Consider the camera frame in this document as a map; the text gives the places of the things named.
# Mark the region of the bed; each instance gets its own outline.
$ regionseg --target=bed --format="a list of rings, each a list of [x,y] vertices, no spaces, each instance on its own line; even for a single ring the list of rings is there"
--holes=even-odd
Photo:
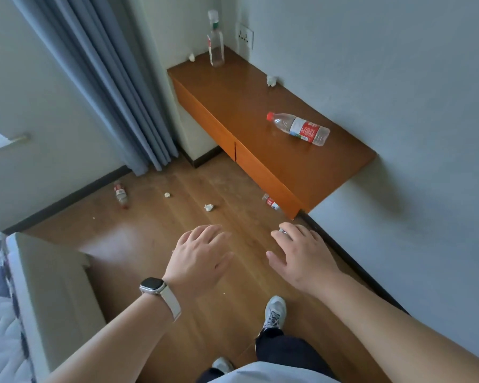
[[[105,325],[87,255],[0,233],[0,383],[42,383]]]

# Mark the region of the person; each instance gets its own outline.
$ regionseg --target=person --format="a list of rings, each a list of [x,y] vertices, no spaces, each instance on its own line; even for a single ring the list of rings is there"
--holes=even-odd
[[[479,382],[479,358],[384,301],[342,273],[326,244],[314,231],[282,223],[273,231],[286,260],[266,253],[270,266],[291,285],[324,303],[362,342],[392,382]],[[199,226],[179,239],[163,277],[177,299],[144,293],[60,365],[48,383],[133,383],[180,307],[193,301],[223,276],[233,253],[230,233],[221,226]],[[330,383],[334,376],[309,344],[285,336],[283,299],[266,307],[266,321],[256,340],[260,361],[232,370],[225,358],[205,371],[199,382]]]

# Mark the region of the white watch strap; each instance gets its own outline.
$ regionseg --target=white watch strap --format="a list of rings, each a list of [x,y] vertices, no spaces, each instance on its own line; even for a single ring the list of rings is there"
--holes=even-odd
[[[172,293],[171,288],[169,288],[168,285],[165,286],[165,288],[160,292],[160,296],[165,300],[168,307],[171,309],[172,315],[174,316],[174,321],[176,321],[181,315],[181,305],[179,305],[179,301],[174,293]]]

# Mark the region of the dark pants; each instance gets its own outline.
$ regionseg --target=dark pants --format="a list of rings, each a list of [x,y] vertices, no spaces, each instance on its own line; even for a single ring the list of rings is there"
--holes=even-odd
[[[280,329],[263,330],[255,339],[255,353],[259,361],[305,368],[337,379],[325,360],[308,342],[285,336]],[[197,383],[206,383],[222,375],[220,370],[210,368],[197,379]]]

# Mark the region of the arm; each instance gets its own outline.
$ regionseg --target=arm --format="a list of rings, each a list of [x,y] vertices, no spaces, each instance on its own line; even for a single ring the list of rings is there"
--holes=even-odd
[[[233,256],[227,247],[229,238],[221,226],[199,226],[179,239],[163,280],[182,312],[229,267]],[[143,294],[58,367],[46,383],[133,383],[172,321],[172,312],[160,296]]]
[[[321,237],[282,223],[291,237],[272,236],[286,263],[267,252],[271,267],[318,298],[358,337],[393,382],[479,382],[479,358],[384,301],[337,267]]]

